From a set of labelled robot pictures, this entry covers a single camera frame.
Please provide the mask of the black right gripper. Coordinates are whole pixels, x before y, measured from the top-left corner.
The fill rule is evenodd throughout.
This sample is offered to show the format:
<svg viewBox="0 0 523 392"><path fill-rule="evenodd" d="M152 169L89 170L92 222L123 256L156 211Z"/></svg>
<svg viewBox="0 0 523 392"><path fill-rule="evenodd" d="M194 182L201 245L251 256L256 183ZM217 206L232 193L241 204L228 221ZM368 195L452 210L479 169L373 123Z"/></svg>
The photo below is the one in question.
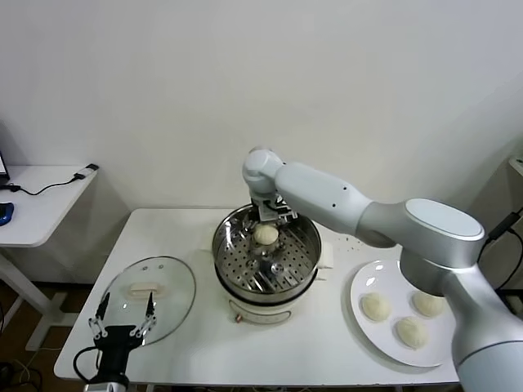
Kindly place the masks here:
<svg viewBox="0 0 523 392"><path fill-rule="evenodd" d="M270 220L270 208L266 205L266 200L263 198L251 198L252 205L256 208L260 222L268 222ZM254 232L257 226L255 220L247 220L244 222L244 234L248 240L248 248L252 249L255 246ZM287 240L287 222L278 222L275 225L278 230L278 248L284 249Z"/></svg>

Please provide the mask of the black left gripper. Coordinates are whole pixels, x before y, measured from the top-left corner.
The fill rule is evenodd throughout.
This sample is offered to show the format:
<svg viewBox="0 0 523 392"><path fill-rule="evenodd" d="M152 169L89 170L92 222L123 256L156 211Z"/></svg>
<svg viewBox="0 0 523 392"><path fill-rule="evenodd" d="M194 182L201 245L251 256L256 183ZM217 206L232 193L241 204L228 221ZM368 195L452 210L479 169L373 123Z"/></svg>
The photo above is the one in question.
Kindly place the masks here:
<svg viewBox="0 0 523 392"><path fill-rule="evenodd" d="M154 296L153 292L149 294L144 320L136 326L128 324L105 327L103 320L109 302L110 293L107 292L101 299L95 315L88 319L88 325L101 352L99 371L120 375L126 372L130 352L141 345L142 337L157 323Z"/></svg>

